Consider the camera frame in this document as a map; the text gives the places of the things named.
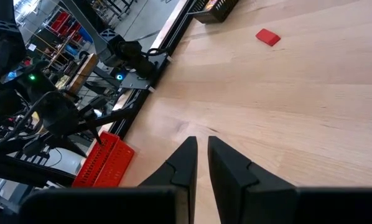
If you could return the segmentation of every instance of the concrete floor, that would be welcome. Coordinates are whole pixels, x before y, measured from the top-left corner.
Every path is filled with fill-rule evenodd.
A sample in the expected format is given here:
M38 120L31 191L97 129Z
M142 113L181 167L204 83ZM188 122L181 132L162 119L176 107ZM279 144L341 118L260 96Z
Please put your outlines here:
M135 40L148 34L158 32L164 26L178 1L179 0L171 0L168 3L165 3L165 0L137 0L137 2L132 4L129 15L124 15L120 22L113 21L118 22L115 31L122 35L126 40ZM115 3L119 7L123 7L123 3L120 0L115 1ZM156 37L157 34L139 41L143 47L143 51L150 49L150 46L153 44ZM102 68L105 67L102 63L100 63L99 66ZM83 87L81 92L85 94L87 90L88 89ZM86 105L94 96L96 96L96 94L89 91L81 103ZM57 161L61 160L53 167L74 173L75 168L77 167L76 165L79 164L81 158L77 155L73 155L65 149L59 150L62 152L62 156L57 151L52 151L47 166L56 164ZM16 182L8 181L4 187L3 196L9 198L16 186Z

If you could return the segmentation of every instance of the wooden tabletop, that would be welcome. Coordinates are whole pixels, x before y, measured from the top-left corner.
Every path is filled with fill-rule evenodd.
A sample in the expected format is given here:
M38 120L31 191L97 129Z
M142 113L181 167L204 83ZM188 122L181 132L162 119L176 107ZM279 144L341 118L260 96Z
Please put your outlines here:
M195 223L219 223L210 135L295 185L372 186L372 0L240 0L222 24L193 21L173 58L127 134L122 186L197 136Z

